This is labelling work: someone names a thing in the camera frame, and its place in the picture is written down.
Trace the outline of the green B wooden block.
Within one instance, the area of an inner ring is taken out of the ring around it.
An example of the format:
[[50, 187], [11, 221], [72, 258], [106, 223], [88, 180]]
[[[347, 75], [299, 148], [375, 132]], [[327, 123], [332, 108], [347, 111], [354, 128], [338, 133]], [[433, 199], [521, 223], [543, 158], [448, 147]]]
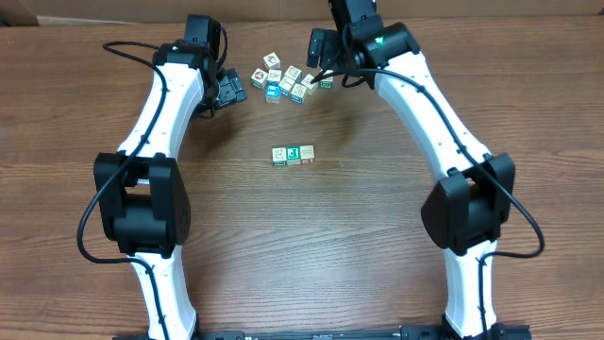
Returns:
[[319, 82], [319, 85], [322, 89], [331, 89], [333, 87], [333, 78], [328, 77], [328, 78], [322, 79]]

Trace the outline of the blue letter wooden block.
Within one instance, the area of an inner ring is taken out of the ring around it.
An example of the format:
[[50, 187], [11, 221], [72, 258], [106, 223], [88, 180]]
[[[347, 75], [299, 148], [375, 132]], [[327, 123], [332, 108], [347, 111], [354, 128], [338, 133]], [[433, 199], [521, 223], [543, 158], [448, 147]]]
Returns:
[[265, 100], [267, 103], [278, 104], [280, 102], [281, 90], [278, 85], [268, 84], [265, 88]]

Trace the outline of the red letter wooden block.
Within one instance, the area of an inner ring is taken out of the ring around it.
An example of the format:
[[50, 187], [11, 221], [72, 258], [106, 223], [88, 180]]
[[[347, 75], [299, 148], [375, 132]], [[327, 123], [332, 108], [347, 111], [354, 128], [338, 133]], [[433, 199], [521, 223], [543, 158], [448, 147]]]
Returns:
[[301, 145], [299, 146], [299, 150], [300, 160], [303, 165], [313, 164], [315, 162], [313, 145]]

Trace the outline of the green letter wooden block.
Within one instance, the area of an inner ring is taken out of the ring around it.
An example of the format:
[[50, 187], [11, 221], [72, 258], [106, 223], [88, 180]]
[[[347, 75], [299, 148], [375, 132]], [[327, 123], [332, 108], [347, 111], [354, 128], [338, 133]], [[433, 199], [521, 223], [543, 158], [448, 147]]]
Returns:
[[301, 163], [299, 146], [289, 146], [286, 148], [286, 161], [288, 165], [299, 165]]

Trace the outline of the sailboat picture wooden block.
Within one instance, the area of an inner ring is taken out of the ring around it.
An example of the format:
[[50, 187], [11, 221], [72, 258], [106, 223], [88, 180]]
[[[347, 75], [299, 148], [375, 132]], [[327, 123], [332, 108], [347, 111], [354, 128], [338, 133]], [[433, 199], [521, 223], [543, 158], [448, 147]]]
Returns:
[[274, 166], [287, 165], [287, 148], [276, 147], [272, 149], [272, 161]]

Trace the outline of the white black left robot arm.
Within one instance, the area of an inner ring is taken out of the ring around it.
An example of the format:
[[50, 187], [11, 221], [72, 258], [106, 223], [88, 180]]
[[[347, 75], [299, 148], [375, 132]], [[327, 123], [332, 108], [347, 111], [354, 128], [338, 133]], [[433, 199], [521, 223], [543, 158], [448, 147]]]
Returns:
[[83, 216], [99, 209], [122, 254], [117, 263], [136, 271], [149, 317], [143, 338], [199, 339], [182, 261], [192, 211], [177, 158], [192, 119], [211, 119], [246, 93], [237, 71], [224, 66], [227, 32], [209, 16], [189, 15], [182, 39], [152, 49], [143, 110], [117, 151], [95, 159], [96, 194]]

